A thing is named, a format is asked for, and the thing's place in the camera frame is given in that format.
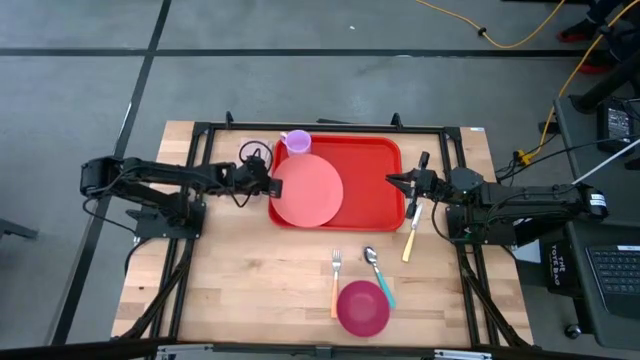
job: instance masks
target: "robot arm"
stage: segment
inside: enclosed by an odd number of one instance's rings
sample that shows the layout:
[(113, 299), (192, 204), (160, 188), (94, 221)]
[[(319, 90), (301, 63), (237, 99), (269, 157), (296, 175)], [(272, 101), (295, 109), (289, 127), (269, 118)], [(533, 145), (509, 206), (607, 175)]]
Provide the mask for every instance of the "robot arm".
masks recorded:
[(413, 217), (419, 197), (448, 204), (447, 223), (453, 242), (515, 245), (516, 233), (528, 237), (577, 217), (602, 220), (608, 215), (604, 195), (585, 184), (508, 187), (485, 182), (467, 168), (455, 168), (448, 181), (426, 168), (423, 152), (419, 168), (387, 175), (387, 181), (410, 198), (407, 218)]
[(206, 204), (190, 199), (188, 191), (172, 194), (144, 183), (183, 186), (209, 195), (257, 195), (280, 197), (282, 181), (271, 179), (265, 162), (248, 156), (240, 167), (214, 163), (186, 168), (137, 158), (103, 157), (82, 165), (80, 193), (88, 199), (115, 196), (143, 205), (128, 210), (138, 221), (136, 236), (194, 238), (201, 233)]

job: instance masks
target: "black cable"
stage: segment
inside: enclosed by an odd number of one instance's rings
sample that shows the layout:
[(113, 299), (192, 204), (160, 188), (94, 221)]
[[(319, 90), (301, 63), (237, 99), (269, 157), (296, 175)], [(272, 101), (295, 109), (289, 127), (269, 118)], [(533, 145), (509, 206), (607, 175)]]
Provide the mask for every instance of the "black cable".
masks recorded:
[(512, 186), (513, 186), (513, 180), (515, 180), (515, 178), (516, 178), (515, 176), (512, 176), (512, 177), (511, 177), (511, 181), (509, 181), (509, 187), (512, 187)]
[(102, 221), (106, 221), (106, 222), (108, 222), (109, 224), (112, 224), (112, 225), (115, 225), (115, 226), (121, 227), (121, 228), (123, 228), (123, 229), (125, 229), (125, 230), (129, 230), (129, 231), (131, 231), (131, 233), (132, 233), (134, 236), (136, 235), (135, 230), (133, 230), (132, 228), (130, 228), (130, 227), (128, 227), (128, 226), (125, 226), (125, 225), (122, 225), (122, 224), (120, 224), (120, 223), (117, 223), (117, 222), (115, 222), (115, 221), (113, 221), (113, 220), (109, 220), (109, 219), (107, 219), (106, 217), (100, 216), (100, 215), (98, 215), (98, 214), (96, 214), (96, 213), (92, 213), (91, 211), (89, 211), (89, 209), (87, 209), (87, 204), (88, 204), (88, 203), (89, 203), (89, 201), (91, 201), (91, 200), (96, 200), (96, 201), (97, 201), (98, 199), (95, 199), (95, 198), (89, 198), (89, 199), (86, 199), (86, 200), (82, 203), (82, 210), (84, 210), (84, 212), (86, 212), (87, 214), (89, 214), (89, 215), (93, 216), (93, 217), (94, 217), (94, 218), (96, 218), (96, 219), (100, 219), (100, 220), (102, 220)]
[(526, 153), (527, 153), (527, 154), (531, 154), (532, 152), (534, 152), (534, 151), (538, 150), (539, 148), (541, 148), (541, 147), (543, 147), (543, 146), (547, 145), (547, 144), (548, 144), (551, 140), (553, 140), (553, 138), (554, 138), (554, 137), (556, 137), (557, 135), (558, 135), (558, 133), (554, 133), (554, 134), (553, 134), (553, 135), (551, 135), (547, 140), (545, 140), (545, 142), (543, 142), (542, 144), (540, 144), (540, 145), (538, 145), (538, 146), (534, 147), (533, 149), (531, 149), (531, 150), (527, 151)]
[(127, 254), (127, 258), (124, 260), (124, 275), (127, 275), (127, 272), (129, 271), (129, 262), (131, 261), (131, 256), (133, 255), (133, 253), (136, 252), (136, 250), (138, 250), (139, 247), (141, 247), (142, 245), (146, 244), (147, 241), (149, 241), (149, 239), (140, 239), (140, 241), (133, 247), (131, 248), (131, 250), (129, 250), (129, 253)]
[(496, 218), (491, 218), (491, 213), (494, 212), (495, 209), (497, 209), (498, 207), (502, 206), (505, 202), (507, 202), (507, 201), (509, 201), (511, 199), (520, 197), (520, 196), (525, 196), (525, 195), (527, 195), (527, 196), (543, 196), (543, 195), (553, 196), (553, 195), (560, 195), (560, 194), (567, 193), (567, 192), (573, 190), (574, 188), (575, 188), (575, 186), (569, 186), (568, 188), (566, 188), (566, 189), (564, 189), (564, 190), (562, 190), (560, 192), (540, 192), (540, 193), (525, 193), (525, 192), (521, 192), (521, 193), (518, 193), (518, 194), (513, 194), (513, 195), (510, 195), (510, 196), (507, 196), (507, 197), (497, 201), (495, 204), (493, 204), (493, 206), (491, 206), (489, 208), (489, 211), (487, 211), (487, 215), (486, 215), (486, 218), (485, 218), (485, 221), (484, 221), (484, 225), (483, 225), (485, 240), (486, 240), (487, 235), (489, 233), (489, 223), (492, 220), (496, 220)]
[(501, 248), (504, 249), (504, 251), (507, 252), (507, 254), (509, 254), (509, 256), (511, 256), (511, 258), (513, 258), (513, 261), (518, 261), (518, 259), (516, 258), (515, 255), (513, 255), (513, 252), (511, 250), (509, 250), (509, 248), (507, 248), (506, 245), (500, 245)]
[(231, 194), (231, 198), (233, 199), (233, 202), (236, 203), (236, 206), (238, 206), (239, 208), (243, 208), (245, 205), (247, 205), (249, 199), (251, 199), (251, 194), (247, 195), (242, 204), (238, 202), (238, 199), (236, 199), (235, 195)]
[[(548, 144), (551, 140), (553, 140), (553, 138), (555, 138), (557, 135), (558, 135), (557, 133), (555, 133), (555, 134), (551, 135), (551, 136), (550, 136), (550, 137), (549, 137), (545, 142), (543, 142), (542, 144), (540, 144), (540, 145), (536, 146), (535, 148), (533, 148), (533, 149), (531, 149), (531, 150), (527, 151), (527, 152), (526, 152), (526, 154), (530, 154), (530, 153), (532, 153), (532, 152), (534, 152), (534, 151), (538, 150), (539, 148), (541, 148), (541, 147), (543, 147), (543, 146), (547, 145), (547, 144)], [(509, 176), (511, 176), (511, 174), (516, 170), (516, 166), (517, 166), (517, 165), (518, 165), (518, 164), (516, 163), (516, 159), (512, 159), (511, 161), (509, 161), (509, 164), (508, 164), (507, 166), (505, 166), (505, 167), (503, 167), (503, 168), (501, 168), (501, 169), (499, 169), (499, 170), (496, 170), (496, 171), (495, 171), (496, 175), (498, 175), (498, 173), (500, 173), (500, 172), (504, 172), (504, 171), (509, 170), (506, 174), (504, 174), (504, 175), (502, 175), (502, 176), (496, 176), (496, 180), (497, 180), (498, 184), (500, 184), (500, 182), (501, 182), (503, 179), (506, 179), (506, 178), (508, 178)]]
[(101, 188), (97, 188), (97, 189), (91, 189), (92, 192), (105, 192), (108, 190), (111, 190), (112, 187), (114, 187), (116, 185), (116, 183), (118, 181), (120, 181), (120, 179), (122, 179), (122, 177), (124, 177), (125, 175), (127, 175), (128, 173), (132, 172), (133, 170), (137, 170), (142, 168), (143, 166), (134, 166), (130, 169), (127, 169), (127, 171), (121, 172), (120, 174), (118, 174), (118, 176), (116, 176), (115, 179), (113, 179), (113, 181), (111, 181), (109, 183), (109, 185), (105, 186), (105, 187), (101, 187)]
[[(271, 170), (271, 166), (273, 165), (273, 151), (271, 151), (271, 148), (269, 146), (267, 146), (267, 144), (263, 143), (262, 141), (251, 140), (251, 141), (247, 141), (246, 143), (244, 143), (240, 147), (240, 151), (238, 151), (238, 157), (240, 158), (240, 161), (242, 161), (243, 164), (247, 161), (246, 157), (244, 159), (242, 158), (242, 150), (244, 150), (245, 146), (250, 145), (250, 144), (262, 145), (265, 149), (267, 149), (267, 151), (269, 152), (269, 166), (267, 166), (267, 172), (269, 172)], [(260, 149), (256, 149), (253, 152), (253, 156), (256, 156), (256, 154), (258, 154), (258, 157), (260, 157)]]
[(538, 216), (538, 215), (555, 215), (555, 214), (570, 214), (570, 212), (568, 210), (557, 210), (557, 211), (535, 211), (535, 212), (525, 212), (525, 213), (509, 213), (508, 216), (494, 216), (492, 217), (489, 222), (492, 223), (496, 220), (501, 220), (504, 218), (529, 218), (529, 217), (534, 217), (534, 216)]
[(640, 122), (640, 113), (638, 113), (636, 109), (630, 105), (630, 103), (639, 101), (640, 99), (622, 99), (614, 96), (611, 98), (611, 100), (619, 102), (620, 105), (622, 105), (622, 109), (624, 110), (624, 112), (627, 113), (627, 116), (629, 116), (633, 120)]
[(438, 229), (438, 225), (436, 225), (436, 208), (438, 207), (438, 201), (434, 201), (433, 202), (433, 208), (431, 209), (431, 223), (433, 224), (433, 228), (436, 230), (436, 233), (438, 233), (438, 235), (440, 235), (441, 238), (447, 240), (447, 241), (451, 241), (451, 239), (449, 239), (449, 237), (447, 237), (446, 235), (444, 235), (443, 233), (440, 232), (440, 229)]
[(556, 155), (559, 155), (559, 154), (562, 154), (562, 153), (565, 153), (565, 152), (573, 151), (573, 150), (580, 149), (580, 148), (583, 148), (583, 147), (586, 147), (586, 146), (600, 144), (600, 143), (603, 143), (603, 142), (615, 141), (615, 140), (620, 140), (620, 139), (634, 139), (634, 138), (637, 138), (637, 137), (640, 137), (640, 134), (633, 134), (633, 135), (619, 136), (619, 137), (609, 138), (609, 139), (596, 140), (596, 141), (592, 141), (590, 143), (586, 143), (586, 144), (582, 144), (582, 145), (576, 145), (576, 146), (572, 146), (572, 147), (569, 147), (569, 148), (566, 148), (566, 149), (562, 149), (562, 150), (553, 152), (553, 153), (551, 153), (551, 154), (549, 154), (547, 156), (544, 156), (544, 157), (532, 162), (531, 164), (519, 169), (518, 171), (514, 172), (513, 174), (511, 174), (509, 176), (502, 176), (498, 180), (502, 181), (502, 180), (507, 179), (507, 178), (509, 178), (511, 176), (516, 176), (519, 173), (523, 172), (524, 170), (530, 168), (531, 166), (533, 166), (533, 165), (535, 165), (535, 164), (537, 164), (537, 163), (539, 163), (541, 161), (544, 161), (544, 160), (546, 160), (548, 158), (554, 157)]

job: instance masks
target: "spoon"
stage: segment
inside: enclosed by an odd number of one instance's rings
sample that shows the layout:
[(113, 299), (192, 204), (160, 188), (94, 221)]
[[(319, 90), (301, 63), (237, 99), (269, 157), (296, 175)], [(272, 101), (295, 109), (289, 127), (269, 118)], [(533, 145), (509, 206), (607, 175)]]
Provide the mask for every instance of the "spoon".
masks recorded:
[(371, 266), (373, 266), (373, 270), (375, 271), (376, 277), (378, 278), (378, 283), (380, 284), (382, 291), (384, 292), (384, 294), (387, 296), (387, 299), (389, 300), (389, 306), (392, 309), (395, 309), (396, 301), (393, 299), (393, 295), (391, 295), (391, 290), (389, 290), (389, 286), (387, 286), (387, 282), (384, 281), (382, 274), (380, 274), (380, 270), (378, 270), (378, 254), (376, 254), (376, 251), (373, 250), (371, 246), (367, 246), (364, 248), (364, 259), (369, 264), (371, 264)]

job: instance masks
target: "red tray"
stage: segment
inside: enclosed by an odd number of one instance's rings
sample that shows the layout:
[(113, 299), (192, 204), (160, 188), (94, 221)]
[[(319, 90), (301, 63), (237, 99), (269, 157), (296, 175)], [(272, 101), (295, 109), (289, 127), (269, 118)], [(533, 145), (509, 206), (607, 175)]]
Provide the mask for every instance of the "red tray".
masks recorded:
[[(402, 172), (400, 149), (380, 137), (312, 135), (311, 153), (329, 161), (340, 174), (344, 199), (336, 216), (320, 226), (326, 230), (395, 231), (404, 221), (404, 197), (385, 180)], [(273, 169), (288, 156), (278, 141)], [(282, 227), (287, 223), (269, 200), (269, 217)]]

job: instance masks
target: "teal handle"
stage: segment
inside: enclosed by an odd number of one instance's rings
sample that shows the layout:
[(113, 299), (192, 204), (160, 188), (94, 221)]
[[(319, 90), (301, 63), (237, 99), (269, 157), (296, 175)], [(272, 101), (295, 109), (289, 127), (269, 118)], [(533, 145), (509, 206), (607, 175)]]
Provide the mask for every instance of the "teal handle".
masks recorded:
[(380, 271), (377, 268), (376, 268), (376, 276), (378, 277), (378, 282), (380, 283), (380, 287), (382, 288), (382, 291), (384, 292), (384, 294), (387, 296), (387, 299), (389, 300), (389, 306), (392, 309), (395, 309), (396, 301), (393, 299), (393, 295), (391, 295), (391, 290), (389, 290), (389, 286), (387, 286), (387, 282), (384, 281), (382, 274), (380, 274)]

